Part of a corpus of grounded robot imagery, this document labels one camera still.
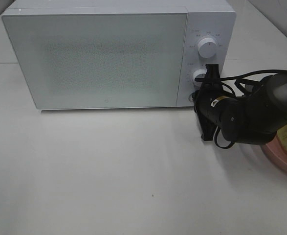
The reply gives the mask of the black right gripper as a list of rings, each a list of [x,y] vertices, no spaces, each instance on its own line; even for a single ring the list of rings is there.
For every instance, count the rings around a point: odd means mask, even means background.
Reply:
[[[217,127],[221,126],[221,109],[213,103],[220,96],[224,95],[224,90],[220,82],[220,72],[218,64],[206,64],[205,78],[194,78],[194,84],[201,84],[200,89],[194,95],[194,110],[197,114],[201,138],[203,141],[212,141]]]

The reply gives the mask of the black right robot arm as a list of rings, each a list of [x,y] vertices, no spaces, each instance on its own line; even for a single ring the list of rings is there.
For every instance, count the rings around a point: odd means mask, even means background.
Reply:
[[[200,89],[192,94],[203,141],[264,145],[287,125],[287,70],[257,70],[221,78],[206,64]]]

